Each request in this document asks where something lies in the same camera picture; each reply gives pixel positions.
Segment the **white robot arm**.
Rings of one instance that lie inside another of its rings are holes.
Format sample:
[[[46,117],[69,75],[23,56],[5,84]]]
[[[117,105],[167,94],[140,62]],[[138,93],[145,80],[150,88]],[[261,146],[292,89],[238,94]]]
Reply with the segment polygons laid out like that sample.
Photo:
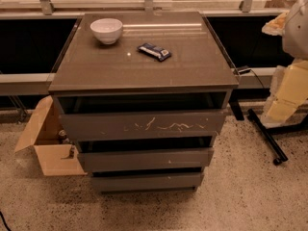
[[[271,78],[261,121],[266,127],[275,127],[308,99],[308,0],[297,0],[288,12],[266,23],[262,32],[281,36],[283,51],[294,58],[287,67],[279,65]]]

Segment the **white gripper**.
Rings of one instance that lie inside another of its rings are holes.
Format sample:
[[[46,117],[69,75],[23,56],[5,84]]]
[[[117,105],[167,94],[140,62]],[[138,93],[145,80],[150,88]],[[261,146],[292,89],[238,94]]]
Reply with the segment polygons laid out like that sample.
[[[282,36],[288,12],[283,12],[262,27],[270,36]],[[308,61],[278,66],[272,75],[270,95],[265,104],[265,123],[285,123],[308,99]]]

